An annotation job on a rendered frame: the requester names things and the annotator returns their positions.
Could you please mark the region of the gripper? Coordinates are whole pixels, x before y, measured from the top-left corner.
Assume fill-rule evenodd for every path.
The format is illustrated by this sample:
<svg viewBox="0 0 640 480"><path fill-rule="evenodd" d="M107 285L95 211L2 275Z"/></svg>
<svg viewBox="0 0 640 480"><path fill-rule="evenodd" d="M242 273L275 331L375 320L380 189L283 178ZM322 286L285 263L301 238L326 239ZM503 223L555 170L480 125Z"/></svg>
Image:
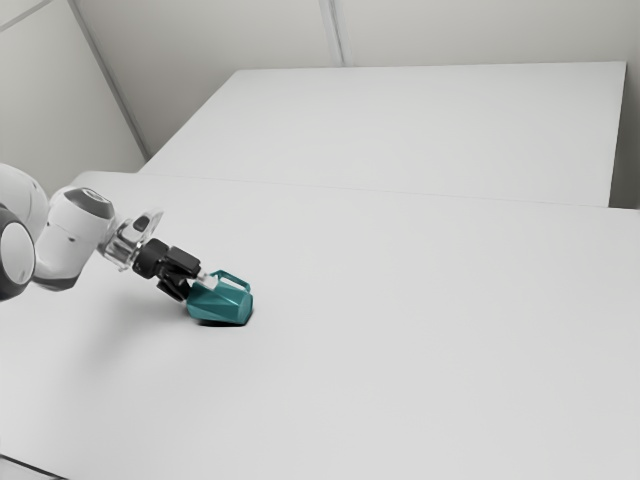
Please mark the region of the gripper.
<svg viewBox="0 0 640 480"><path fill-rule="evenodd" d="M165 258L164 271L159 270ZM156 287L178 302L187 300L191 282L212 289L218 279L201 266L201 261L178 247L170 247L156 238L150 239L139 250L132 270L144 279L157 275Z"/></svg>

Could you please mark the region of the teal faceted mug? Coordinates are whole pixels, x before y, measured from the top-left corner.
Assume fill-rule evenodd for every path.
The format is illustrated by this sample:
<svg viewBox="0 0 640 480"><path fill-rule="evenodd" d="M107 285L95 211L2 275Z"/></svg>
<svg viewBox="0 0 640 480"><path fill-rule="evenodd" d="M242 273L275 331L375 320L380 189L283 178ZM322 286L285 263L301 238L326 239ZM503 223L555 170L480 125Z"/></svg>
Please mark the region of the teal faceted mug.
<svg viewBox="0 0 640 480"><path fill-rule="evenodd" d="M253 311L251 287L248 282L217 270L193 283L186 307L201 326L244 326Z"/></svg>

